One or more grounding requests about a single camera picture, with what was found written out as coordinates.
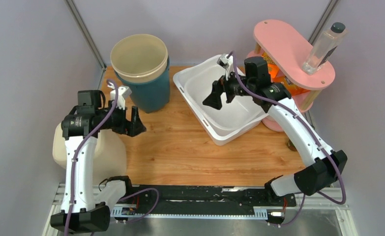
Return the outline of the cream large bucket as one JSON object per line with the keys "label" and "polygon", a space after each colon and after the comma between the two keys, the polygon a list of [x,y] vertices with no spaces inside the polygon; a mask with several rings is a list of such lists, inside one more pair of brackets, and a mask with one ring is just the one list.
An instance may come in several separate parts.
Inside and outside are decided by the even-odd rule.
{"label": "cream large bucket", "polygon": [[161,76],[168,65],[168,49],[158,37],[135,34],[120,40],[111,50],[114,71],[125,81],[140,84]]}

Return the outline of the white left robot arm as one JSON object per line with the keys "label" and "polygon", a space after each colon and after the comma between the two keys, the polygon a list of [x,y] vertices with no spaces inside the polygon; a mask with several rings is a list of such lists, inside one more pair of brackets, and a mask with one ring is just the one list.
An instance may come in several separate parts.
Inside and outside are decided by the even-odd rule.
{"label": "white left robot arm", "polygon": [[61,122],[67,157],[65,193],[60,212],[51,216],[50,225],[65,236],[106,231],[114,205],[134,198],[128,176],[108,177],[105,188],[98,195],[93,192],[93,161],[100,131],[135,137],[147,130],[136,106],[131,108],[131,120],[126,111],[77,105]]}

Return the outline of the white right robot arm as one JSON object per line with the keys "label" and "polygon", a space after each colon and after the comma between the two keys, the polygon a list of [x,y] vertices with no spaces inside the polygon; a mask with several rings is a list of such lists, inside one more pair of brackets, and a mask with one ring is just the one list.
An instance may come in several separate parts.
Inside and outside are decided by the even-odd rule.
{"label": "white right robot arm", "polygon": [[335,151],[307,123],[286,87],[271,81],[267,62],[262,57],[245,59],[244,76],[239,75],[232,55],[221,55],[217,64],[226,73],[212,83],[203,105],[220,110],[223,94],[226,103],[231,103],[237,96],[252,97],[253,102],[280,125],[305,165],[295,174],[267,182],[264,192],[267,203],[277,205],[285,195],[294,193],[311,196],[340,179],[348,159],[346,154],[342,150]]}

